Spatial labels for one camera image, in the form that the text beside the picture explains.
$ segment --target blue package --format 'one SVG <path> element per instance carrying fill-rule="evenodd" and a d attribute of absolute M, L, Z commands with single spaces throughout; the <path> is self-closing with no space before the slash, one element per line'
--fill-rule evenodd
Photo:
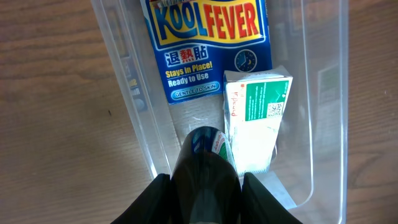
<path fill-rule="evenodd" d="M 225 70 L 272 69 L 265 0 L 141 0 L 170 104 L 223 92 Z"/>

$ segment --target clear plastic container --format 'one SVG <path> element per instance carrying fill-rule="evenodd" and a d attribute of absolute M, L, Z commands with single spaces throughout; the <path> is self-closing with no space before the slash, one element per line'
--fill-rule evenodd
<path fill-rule="evenodd" d="M 224 130 L 223 95 L 169 105 L 140 2 L 92 3 L 149 175 L 171 174 L 190 131 Z M 294 79 L 277 157 L 257 177 L 301 222 L 345 223 L 348 2 L 269 1 L 267 13 L 273 66 Z"/>

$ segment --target qr code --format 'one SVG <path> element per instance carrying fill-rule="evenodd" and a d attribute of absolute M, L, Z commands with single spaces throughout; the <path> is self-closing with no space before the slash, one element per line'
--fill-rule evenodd
<path fill-rule="evenodd" d="M 284 108 L 284 102 L 281 103 L 269 103 L 267 108 L 267 118 L 274 118 L 282 116 L 282 110 Z"/>

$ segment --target wood grain surface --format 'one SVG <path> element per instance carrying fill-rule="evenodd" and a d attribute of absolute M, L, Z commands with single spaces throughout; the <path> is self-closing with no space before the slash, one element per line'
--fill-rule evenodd
<path fill-rule="evenodd" d="M 398 2 L 351 0 L 348 223 L 398 223 Z M 0 0 L 0 223 L 109 223 L 150 182 L 89 0 Z"/>

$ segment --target black object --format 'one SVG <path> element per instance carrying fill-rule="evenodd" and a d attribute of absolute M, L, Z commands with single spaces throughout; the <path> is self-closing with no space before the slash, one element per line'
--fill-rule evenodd
<path fill-rule="evenodd" d="M 245 174 L 241 190 L 234 167 L 215 153 L 219 134 L 210 127 L 192 131 L 171 180 L 159 174 L 112 224 L 301 223 L 253 174 Z"/>

